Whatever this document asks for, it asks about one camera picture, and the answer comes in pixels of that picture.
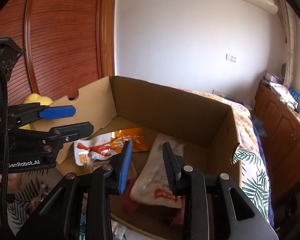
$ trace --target metal screw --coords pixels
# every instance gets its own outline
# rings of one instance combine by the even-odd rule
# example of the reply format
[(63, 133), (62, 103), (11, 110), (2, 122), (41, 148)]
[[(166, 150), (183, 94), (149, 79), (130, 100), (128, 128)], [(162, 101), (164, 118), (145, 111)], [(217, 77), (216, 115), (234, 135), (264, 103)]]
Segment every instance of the metal screw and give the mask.
[(226, 174), (226, 173), (221, 173), (221, 174), (220, 174), (220, 178), (221, 178), (221, 179), (224, 179), (224, 180), (227, 180), (227, 179), (229, 179), (229, 175)]
[(69, 172), (66, 174), (66, 178), (67, 179), (73, 179), (75, 177), (75, 173), (74, 172)]
[(111, 168), (112, 168), (112, 166), (110, 164), (105, 164), (105, 165), (102, 166), (102, 169), (104, 171), (109, 171), (109, 170), (111, 170)]
[(48, 152), (51, 151), (52, 147), (50, 145), (46, 145), (43, 149)]
[(184, 166), (183, 169), (185, 171), (193, 171), (193, 168), (191, 166), (189, 166), (189, 165)]

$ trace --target yellow plush toy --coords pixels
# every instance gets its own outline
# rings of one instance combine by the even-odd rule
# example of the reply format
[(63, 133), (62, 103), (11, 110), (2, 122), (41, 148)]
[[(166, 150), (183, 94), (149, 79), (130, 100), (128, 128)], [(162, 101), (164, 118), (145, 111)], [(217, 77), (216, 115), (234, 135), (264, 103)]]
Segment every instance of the yellow plush toy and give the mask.
[[(31, 94), (29, 95), (26, 100), (23, 102), (23, 104), (28, 104), (28, 103), (40, 103), (41, 106), (48, 106), (52, 103), (52, 99), (48, 97), (42, 97), (38, 94)], [(21, 129), (27, 129), (31, 130), (30, 125), (27, 124), (25, 126), (22, 126)]]

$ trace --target louvered wood panel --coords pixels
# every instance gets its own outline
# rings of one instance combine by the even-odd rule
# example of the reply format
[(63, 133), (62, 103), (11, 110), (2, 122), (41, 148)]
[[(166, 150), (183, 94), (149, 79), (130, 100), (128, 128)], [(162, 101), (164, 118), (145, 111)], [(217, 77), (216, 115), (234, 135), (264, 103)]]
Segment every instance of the louvered wood panel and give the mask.
[(98, 80), (97, 3), (33, 0), (30, 41), (41, 95), (53, 100), (71, 96)]
[[(9, 0), (0, 11), (0, 37), (11, 37), (21, 48), (23, 44), (23, 19), (27, 0)], [(15, 65), (8, 83), (9, 104), (20, 104), (31, 94), (25, 58)]]

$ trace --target white plastic package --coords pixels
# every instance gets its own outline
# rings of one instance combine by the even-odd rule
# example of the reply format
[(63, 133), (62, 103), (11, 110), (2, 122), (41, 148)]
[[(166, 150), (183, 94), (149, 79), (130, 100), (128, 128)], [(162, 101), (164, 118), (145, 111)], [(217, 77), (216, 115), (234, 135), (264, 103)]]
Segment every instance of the white plastic package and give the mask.
[(174, 154), (183, 157), (184, 144), (171, 136), (158, 134), (152, 145), (149, 158), (136, 180), (130, 197), (139, 203), (181, 208), (181, 197), (176, 197), (169, 189), (168, 179), (162, 158), (162, 145), (170, 142)]

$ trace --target blue gripper pad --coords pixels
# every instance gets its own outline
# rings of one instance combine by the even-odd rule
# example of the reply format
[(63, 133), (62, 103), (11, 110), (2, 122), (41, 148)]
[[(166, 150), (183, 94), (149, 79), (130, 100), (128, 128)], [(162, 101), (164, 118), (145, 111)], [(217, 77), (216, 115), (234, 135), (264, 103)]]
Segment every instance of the blue gripper pad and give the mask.
[(119, 177), (119, 185), (118, 185), (118, 191), (119, 194), (122, 195), (123, 191), (126, 188), (127, 185), (127, 179), (128, 179), (128, 173), (130, 168), (130, 162), (132, 157), (132, 141), (125, 141), (125, 145), (122, 148), (122, 152), (120, 154), (125, 154), (122, 166), (120, 169), (120, 177)]
[(44, 120), (67, 118), (74, 115), (75, 108), (73, 106), (47, 107), (39, 113), (39, 117), (43, 118)]

